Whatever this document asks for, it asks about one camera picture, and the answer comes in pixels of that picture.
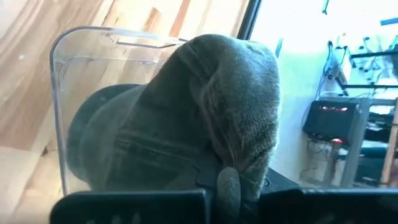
light wood paneling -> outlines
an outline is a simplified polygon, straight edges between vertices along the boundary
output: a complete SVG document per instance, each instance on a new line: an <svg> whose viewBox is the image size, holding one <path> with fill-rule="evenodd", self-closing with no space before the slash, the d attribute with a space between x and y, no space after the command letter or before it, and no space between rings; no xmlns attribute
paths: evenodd
<svg viewBox="0 0 398 224"><path fill-rule="evenodd" d="M51 95L49 52L75 26L108 26L191 39L236 35L248 0L5 0L0 2L0 209L13 223L47 223L62 196ZM70 51L99 51L77 40ZM120 52L148 54L147 52ZM162 52L162 63L171 52ZM70 85L66 119L91 92L120 82L147 83L155 74L125 62L87 69L93 83Z"/></svg>

